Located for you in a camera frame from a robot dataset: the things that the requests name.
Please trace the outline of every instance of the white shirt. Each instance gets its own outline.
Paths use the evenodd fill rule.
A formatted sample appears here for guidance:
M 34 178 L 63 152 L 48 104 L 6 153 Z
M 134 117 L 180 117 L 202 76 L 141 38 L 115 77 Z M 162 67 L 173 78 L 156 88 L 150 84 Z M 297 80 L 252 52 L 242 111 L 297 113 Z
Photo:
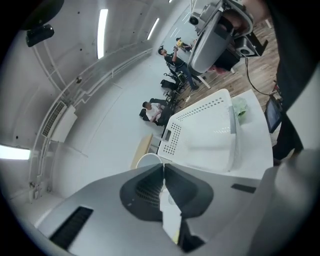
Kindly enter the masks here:
M 159 103 L 151 103 L 151 109 L 150 110 L 147 109 L 145 111 L 145 114 L 149 118 L 149 120 L 151 120 L 159 112 L 159 110 L 161 110 L 159 109 L 160 106 L 161 105 Z M 161 116 L 161 113 L 156 116 L 155 121 L 158 121 L 160 116 Z

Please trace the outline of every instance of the black cable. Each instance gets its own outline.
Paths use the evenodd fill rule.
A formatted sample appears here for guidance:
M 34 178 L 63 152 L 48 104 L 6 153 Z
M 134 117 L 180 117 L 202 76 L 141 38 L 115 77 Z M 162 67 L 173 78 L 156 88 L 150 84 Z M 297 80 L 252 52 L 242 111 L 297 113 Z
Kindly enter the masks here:
M 248 80 L 249 80 L 249 83 L 250 83 L 251 86 L 253 87 L 253 89 L 255 89 L 258 93 L 263 94 L 263 95 L 267 95 L 267 96 L 272 96 L 272 95 L 276 94 L 276 93 L 277 93 L 277 90 L 275 90 L 275 91 L 273 91 L 273 92 L 271 92 L 271 93 L 263 93 L 263 92 L 259 91 L 259 90 L 252 84 L 252 82 L 251 82 L 251 80 L 250 80 L 250 77 L 249 77 L 248 65 L 249 65 L 248 58 L 245 58 L 245 72 L 246 72 L 246 76 L 247 76 L 247 78 L 248 78 Z

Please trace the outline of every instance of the man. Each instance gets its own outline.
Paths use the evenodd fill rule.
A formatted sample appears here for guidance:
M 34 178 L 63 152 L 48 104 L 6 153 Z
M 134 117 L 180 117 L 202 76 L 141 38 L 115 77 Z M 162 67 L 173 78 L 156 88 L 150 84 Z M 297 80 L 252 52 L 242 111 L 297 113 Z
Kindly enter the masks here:
M 145 108 L 145 114 L 150 122 L 158 122 L 160 125 L 168 123 L 172 110 L 168 106 L 161 106 L 160 103 L 144 102 L 142 107 Z
M 192 90 L 199 89 L 199 86 L 196 86 L 194 84 L 194 81 L 192 80 L 192 75 L 188 70 L 187 64 L 182 59 L 177 57 L 178 48 L 175 46 L 173 49 L 174 49 L 174 53 L 168 54 L 166 49 L 163 49 L 162 47 L 160 47 L 160 49 L 158 50 L 158 53 L 164 56 L 164 59 L 167 63 L 169 63 L 172 67 L 175 67 L 175 72 L 182 71 L 186 75 L 186 79 L 189 82 Z

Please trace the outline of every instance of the desk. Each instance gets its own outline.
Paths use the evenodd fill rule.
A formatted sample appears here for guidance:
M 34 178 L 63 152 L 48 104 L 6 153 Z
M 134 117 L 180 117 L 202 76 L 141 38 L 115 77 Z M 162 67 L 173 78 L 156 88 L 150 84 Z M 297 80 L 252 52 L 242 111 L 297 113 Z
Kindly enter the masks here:
M 221 174 L 261 180 L 265 170 L 273 166 L 272 142 L 267 121 L 251 89 L 234 98 L 243 98 L 248 105 L 248 111 L 240 122 L 241 164 L 238 168 Z

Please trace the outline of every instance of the ceiling light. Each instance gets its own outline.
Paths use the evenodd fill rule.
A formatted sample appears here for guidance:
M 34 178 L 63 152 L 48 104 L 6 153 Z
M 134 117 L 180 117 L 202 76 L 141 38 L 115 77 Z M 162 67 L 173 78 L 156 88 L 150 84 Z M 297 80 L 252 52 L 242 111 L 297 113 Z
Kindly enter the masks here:
M 28 160 L 29 157 L 29 149 L 0 145 L 0 159 Z
M 149 35 L 148 35 L 147 40 L 149 40 L 149 39 L 150 39 L 151 34 L 152 34 L 152 32 L 154 31 L 154 29 L 155 29 L 155 27 L 156 27 L 156 25 L 157 25 L 158 21 L 159 21 L 159 18 L 157 18 L 157 19 L 156 19 L 156 21 L 155 21 L 155 23 L 153 24 L 153 27 L 151 28 L 151 31 L 150 31 L 150 33 L 149 33 Z
M 170 38 L 172 38 L 172 36 L 174 35 L 174 33 L 176 32 L 178 28 L 176 27 L 175 30 L 172 32 L 172 35 L 170 36 Z
M 184 16 L 184 18 L 183 18 L 183 20 L 182 20 L 182 21 L 184 21 L 184 20 L 185 20 L 185 18 L 189 15 L 189 13 L 190 13 L 190 11 L 186 14 L 186 16 Z
M 101 9 L 98 23 L 97 37 L 97 57 L 101 59 L 105 54 L 105 28 L 107 21 L 108 9 Z
M 178 35 L 178 33 L 180 32 L 180 29 L 178 30 L 178 32 L 175 34 L 175 36 L 174 37 L 176 37 L 177 35 Z

